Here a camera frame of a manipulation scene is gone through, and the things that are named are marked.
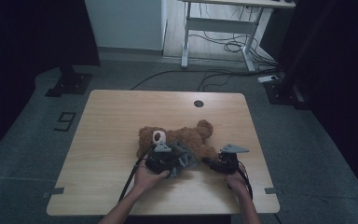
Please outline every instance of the brown teddy bear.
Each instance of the brown teddy bear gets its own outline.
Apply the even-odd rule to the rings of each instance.
[[[136,156],[138,158],[145,150],[149,149],[154,145],[154,131],[165,132],[167,144],[171,144],[176,141],[184,144],[194,154],[198,161],[201,161],[201,159],[204,157],[208,157],[214,161],[218,160],[218,154],[216,150],[213,147],[205,145],[205,140],[209,138],[213,133],[213,126],[206,119],[200,120],[197,124],[197,127],[195,128],[185,127],[176,131],[166,131],[163,128],[148,126],[140,129],[139,149],[136,152]]]

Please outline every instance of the human arm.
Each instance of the human arm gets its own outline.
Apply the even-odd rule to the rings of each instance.
[[[166,177],[169,171],[159,175],[150,172],[142,160],[135,173],[135,181],[130,192],[99,222],[100,224],[121,224],[124,223],[131,209],[141,196],[152,189],[160,179]]]
[[[232,175],[225,175],[225,180],[231,186],[232,190],[238,198],[241,210],[242,223],[261,223],[260,218],[255,210],[255,205],[252,201],[251,195],[246,188],[246,183],[240,173],[235,172]]]

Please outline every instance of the gray floor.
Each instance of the gray floor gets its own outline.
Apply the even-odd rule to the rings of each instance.
[[[44,192],[54,188],[76,126],[92,90],[129,90],[153,74],[180,70],[175,59],[104,54],[102,67],[79,66],[94,75],[85,95],[44,97],[58,80],[58,70],[41,74],[28,105],[0,142],[0,223],[97,223],[99,217],[50,217]],[[136,90],[196,91],[211,68],[243,70],[242,64],[191,61],[186,72],[154,77]],[[358,223],[358,180],[310,111],[271,105],[257,78],[231,77],[205,91],[240,92],[246,97],[274,186],[279,220],[286,223]],[[227,77],[211,78],[221,84]],[[55,132],[61,112],[76,112],[67,133]],[[263,223],[280,223],[272,214]],[[240,223],[233,216],[232,223]]]

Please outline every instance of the black stand base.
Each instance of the black stand base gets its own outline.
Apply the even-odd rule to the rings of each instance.
[[[292,105],[295,109],[309,110],[308,105],[302,97],[299,96],[299,92],[291,89],[290,91],[282,91],[280,83],[266,82],[264,83],[269,103],[272,105]]]
[[[60,67],[62,76],[53,89],[46,92],[46,97],[60,97],[62,94],[83,95],[92,80],[92,74],[78,74],[72,66]]]

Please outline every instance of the wooden table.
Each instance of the wooden table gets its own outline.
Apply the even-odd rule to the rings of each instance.
[[[179,0],[188,3],[186,14],[186,26],[185,26],[185,41],[182,48],[182,61],[181,66],[187,68],[188,64],[188,32],[190,30],[195,31],[209,31],[220,33],[232,33],[248,35],[249,38],[246,41],[244,48],[241,52],[245,59],[246,65],[250,72],[255,71],[253,64],[253,57],[250,53],[253,39],[255,38],[255,32],[260,22],[263,9],[270,8],[294,8],[296,4],[292,1],[286,3],[283,0]],[[192,18],[190,17],[191,3],[206,3],[206,4],[219,4],[219,5],[235,5],[235,6],[247,6],[247,7],[259,7],[256,18],[254,21],[232,21],[232,20],[217,20],[210,18]]]
[[[203,107],[196,107],[195,101]],[[239,154],[246,166],[258,213],[277,213],[273,188],[245,98],[239,93],[173,91],[93,91],[51,196],[48,214],[105,215],[115,206],[137,158],[138,131],[194,127],[207,119],[214,127],[207,144],[227,143],[250,150]],[[133,207],[132,215],[237,214],[239,207],[223,176],[205,164],[162,180]]]

